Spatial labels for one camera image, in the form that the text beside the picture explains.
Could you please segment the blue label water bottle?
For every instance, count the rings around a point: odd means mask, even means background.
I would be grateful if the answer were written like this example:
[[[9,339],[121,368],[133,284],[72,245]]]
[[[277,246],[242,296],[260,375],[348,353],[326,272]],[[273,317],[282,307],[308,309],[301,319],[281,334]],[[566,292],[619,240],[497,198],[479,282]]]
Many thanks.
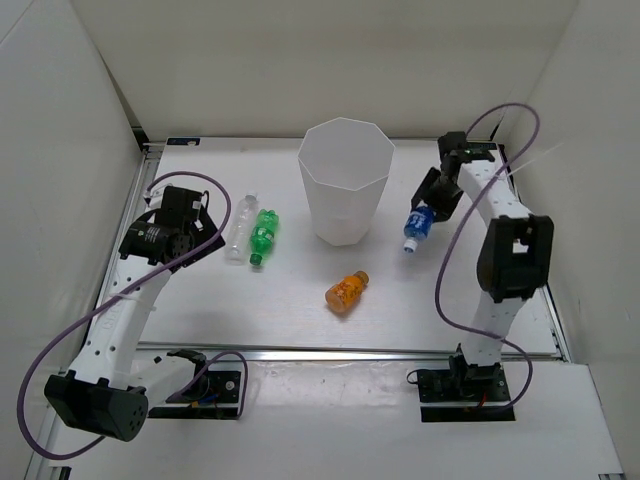
[[[409,213],[403,229],[403,250],[406,253],[414,253],[419,244],[428,237],[434,220],[434,211],[424,202],[419,203]]]

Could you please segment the clear unlabeled plastic bottle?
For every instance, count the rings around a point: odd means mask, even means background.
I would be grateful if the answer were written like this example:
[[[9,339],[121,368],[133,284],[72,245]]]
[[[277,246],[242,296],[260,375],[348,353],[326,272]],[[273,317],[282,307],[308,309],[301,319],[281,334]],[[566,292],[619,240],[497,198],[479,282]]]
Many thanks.
[[[259,212],[256,192],[248,192],[237,204],[224,249],[225,260],[230,264],[243,264],[248,255],[249,238]]]

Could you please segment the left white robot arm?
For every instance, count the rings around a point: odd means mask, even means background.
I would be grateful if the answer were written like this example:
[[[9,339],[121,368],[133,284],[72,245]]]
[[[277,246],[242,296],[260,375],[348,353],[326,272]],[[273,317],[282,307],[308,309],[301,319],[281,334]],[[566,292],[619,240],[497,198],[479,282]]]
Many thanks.
[[[172,274],[224,245],[207,205],[205,193],[168,185],[159,206],[128,228],[109,291],[112,306],[93,320],[68,372],[50,376],[44,388],[66,426],[128,442],[148,412],[170,397],[198,400],[208,392],[206,357],[194,350],[173,350],[139,373],[132,370],[141,334]]]

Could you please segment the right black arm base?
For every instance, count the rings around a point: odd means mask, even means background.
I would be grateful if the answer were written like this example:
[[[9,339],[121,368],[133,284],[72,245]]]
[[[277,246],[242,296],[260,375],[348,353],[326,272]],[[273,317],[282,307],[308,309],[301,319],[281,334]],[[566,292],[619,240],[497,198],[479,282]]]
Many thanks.
[[[478,367],[461,352],[445,367],[421,367],[406,375],[418,390],[422,423],[492,423],[516,420],[500,363]]]

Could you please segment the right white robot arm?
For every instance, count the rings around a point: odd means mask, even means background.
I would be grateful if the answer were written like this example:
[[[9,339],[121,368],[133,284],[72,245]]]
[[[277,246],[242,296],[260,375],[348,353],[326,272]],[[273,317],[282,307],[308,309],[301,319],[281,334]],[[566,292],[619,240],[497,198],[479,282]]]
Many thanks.
[[[456,354],[449,387],[460,399],[480,393],[497,375],[503,341],[523,306],[547,283],[554,224],[533,214],[499,173],[493,147],[470,142],[462,131],[437,140],[440,166],[431,168],[411,200],[411,215],[430,226],[451,218],[461,198],[486,225],[476,266],[481,297]]]

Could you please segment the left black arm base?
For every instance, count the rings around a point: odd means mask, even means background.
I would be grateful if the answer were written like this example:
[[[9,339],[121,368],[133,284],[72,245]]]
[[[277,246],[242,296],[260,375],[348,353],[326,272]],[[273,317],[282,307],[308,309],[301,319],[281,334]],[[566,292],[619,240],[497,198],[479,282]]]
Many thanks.
[[[244,413],[248,392],[248,362],[238,351],[222,351],[211,359],[204,353],[178,349],[169,358],[180,358],[193,365],[195,380],[187,388],[179,389],[159,406],[151,408],[151,419],[239,420]],[[212,370],[214,363],[233,358],[242,364],[243,371]]]

